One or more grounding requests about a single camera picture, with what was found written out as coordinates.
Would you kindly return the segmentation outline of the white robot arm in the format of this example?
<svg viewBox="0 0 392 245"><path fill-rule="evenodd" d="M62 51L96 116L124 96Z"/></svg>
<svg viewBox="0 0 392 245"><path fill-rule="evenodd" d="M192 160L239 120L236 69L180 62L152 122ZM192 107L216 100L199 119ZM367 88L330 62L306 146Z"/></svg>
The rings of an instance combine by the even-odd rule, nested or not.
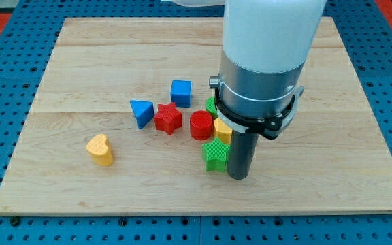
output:
<svg viewBox="0 0 392 245"><path fill-rule="evenodd" d="M223 116L271 118L295 100L325 0L226 0L216 105Z"/></svg>

